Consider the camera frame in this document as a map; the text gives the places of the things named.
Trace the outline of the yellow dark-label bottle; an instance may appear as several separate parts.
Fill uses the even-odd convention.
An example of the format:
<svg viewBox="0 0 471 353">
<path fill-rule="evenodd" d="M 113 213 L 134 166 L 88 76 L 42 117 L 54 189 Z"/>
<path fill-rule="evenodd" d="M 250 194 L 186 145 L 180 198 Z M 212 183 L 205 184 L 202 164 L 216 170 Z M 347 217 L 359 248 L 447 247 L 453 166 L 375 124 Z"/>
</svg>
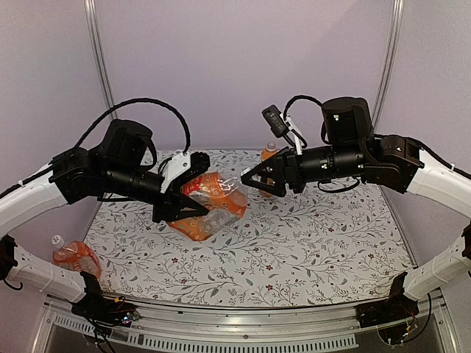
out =
<svg viewBox="0 0 471 353">
<path fill-rule="evenodd" d="M 266 144 L 266 147 L 263 149 L 261 152 L 261 162 L 268 160 L 270 157 L 274 156 L 277 153 L 277 145 L 274 141 L 269 141 Z M 261 176 L 260 181 L 264 184 L 270 185 L 270 186 L 275 186 L 275 181 L 271 178 L 268 178 L 266 176 Z M 270 193 L 267 193 L 264 190 L 260 190 L 259 194 L 261 197 L 264 198 L 273 198 L 274 196 Z"/>
</svg>

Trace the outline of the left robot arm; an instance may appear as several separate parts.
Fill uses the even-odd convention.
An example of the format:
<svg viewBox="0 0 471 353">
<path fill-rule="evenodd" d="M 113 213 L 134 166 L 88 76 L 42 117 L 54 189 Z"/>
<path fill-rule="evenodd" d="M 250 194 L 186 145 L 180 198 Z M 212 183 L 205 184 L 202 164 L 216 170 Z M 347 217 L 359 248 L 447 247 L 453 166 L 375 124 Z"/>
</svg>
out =
<svg viewBox="0 0 471 353">
<path fill-rule="evenodd" d="M 207 215 L 208 209 L 184 195 L 181 187 L 209 169 L 209 156 L 180 152 L 162 171 L 153 173 L 152 165 L 141 162 L 146 151 L 157 154 L 152 131 L 135 121 L 116 119 L 98 146 L 57 155 L 1 195 L 1 279 L 34 286 L 81 305 L 94 319 L 104 318 L 109 303 L 94 275 L 66 270 L 30 254 L 10 232 L 50 210 L 107 194 L 152 205 L 156 223 Z"/>
</svg>

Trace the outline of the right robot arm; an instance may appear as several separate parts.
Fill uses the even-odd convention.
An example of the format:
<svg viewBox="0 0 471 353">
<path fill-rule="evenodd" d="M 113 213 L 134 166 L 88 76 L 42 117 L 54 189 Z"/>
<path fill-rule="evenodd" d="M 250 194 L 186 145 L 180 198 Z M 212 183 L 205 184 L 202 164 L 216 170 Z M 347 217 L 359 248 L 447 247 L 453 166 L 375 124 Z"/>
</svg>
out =
<svg viewBox="0 0 471 353">
<path fill-rule="evenodd" d="M 419 140 L 375 134 L 365 99 L 338 97 L 320 108 L 324 146 L 309 148 L 286 110 L 267 107 L 262 114 L 272 133 L 278 138 L 293 133 L 294 138 L 289 147 L 243 172 L 242 183 L 283 197 L 288 190 L 301 193 L 309 182 L 354 177 L 470 215 L 470 175 Z M 420 299 L 469 270 L 470 230 L 465 229 L 447 250 L 397 275 L 386 299 L 358 305 L 357 321 L 372 327 L 416 315 Z"/>
</svg>

